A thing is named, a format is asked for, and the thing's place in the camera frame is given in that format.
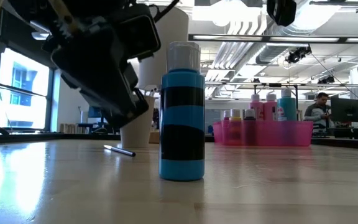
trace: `man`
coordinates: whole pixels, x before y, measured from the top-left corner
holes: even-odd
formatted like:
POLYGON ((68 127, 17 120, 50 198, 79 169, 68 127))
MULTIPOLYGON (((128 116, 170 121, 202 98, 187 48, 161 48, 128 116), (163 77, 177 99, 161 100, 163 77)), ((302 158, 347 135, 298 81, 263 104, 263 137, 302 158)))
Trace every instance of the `man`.
POLYGON ((326 105, 328 95, 319 93, 315 104, 310 105, 305 112, 305 121, 313 121, 313 132, 326 132, 326 128, 333 128, 334 123, 330 120, 328 110, 331 109, 326 105))

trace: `pink plastic bin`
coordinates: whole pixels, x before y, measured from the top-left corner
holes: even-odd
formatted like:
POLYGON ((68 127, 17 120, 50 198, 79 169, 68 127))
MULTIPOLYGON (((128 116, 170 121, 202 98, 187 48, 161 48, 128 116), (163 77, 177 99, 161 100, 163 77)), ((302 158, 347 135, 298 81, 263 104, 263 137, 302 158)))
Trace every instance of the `pink plastic bin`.
POLYGON ((311 121, 218 121, 215 143, 224 146, 309 146, 311 121))

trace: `wooden table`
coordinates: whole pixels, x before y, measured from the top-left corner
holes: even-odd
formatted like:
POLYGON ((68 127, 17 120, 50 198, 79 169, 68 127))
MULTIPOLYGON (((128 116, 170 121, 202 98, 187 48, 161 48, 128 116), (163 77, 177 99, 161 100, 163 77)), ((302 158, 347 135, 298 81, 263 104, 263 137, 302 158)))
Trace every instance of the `wooden table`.
POLYGON ((0 145, 2 223, 358 224, 358 150, 206 144, 196 182, 158 177, 158 145, 136 157, 111 141, 0 145))

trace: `black stripe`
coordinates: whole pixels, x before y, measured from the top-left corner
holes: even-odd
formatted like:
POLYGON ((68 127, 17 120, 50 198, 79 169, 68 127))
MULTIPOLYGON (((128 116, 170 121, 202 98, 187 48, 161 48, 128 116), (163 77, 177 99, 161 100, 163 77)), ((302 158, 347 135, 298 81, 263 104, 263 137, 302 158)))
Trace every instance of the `black stripe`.
POLYGON ((204 89, 190 86, 168 87, 161 90, 161 108, 171 106, 204 106, 204 89))
POLYGON ((189 126, 165 125, 160 130, 161 159, 177 161, 204 159, 205 135, 189 126))

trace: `marker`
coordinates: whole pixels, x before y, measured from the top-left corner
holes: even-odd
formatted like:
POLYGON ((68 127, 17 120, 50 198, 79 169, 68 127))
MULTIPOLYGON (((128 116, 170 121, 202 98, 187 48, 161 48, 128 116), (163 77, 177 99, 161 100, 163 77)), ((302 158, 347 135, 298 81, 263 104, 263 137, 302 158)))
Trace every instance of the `marker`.
POLYGON ((124 155, 127 155, 127 156, 131 156, 131 157, 135 157, 136 156, 136 153, 135 152, 131 152, 131 151, 127 151, 125 149, 121 149, 121 148, 118 148, 118 147, 114 147, 114 146, 108 146, 108 145, 104 145, 104 147, 106 149, 109 149, 109 150, 112 150, 114 152, 118 152, 118 153, 121 153, 121 154, 124 154, 124 155))

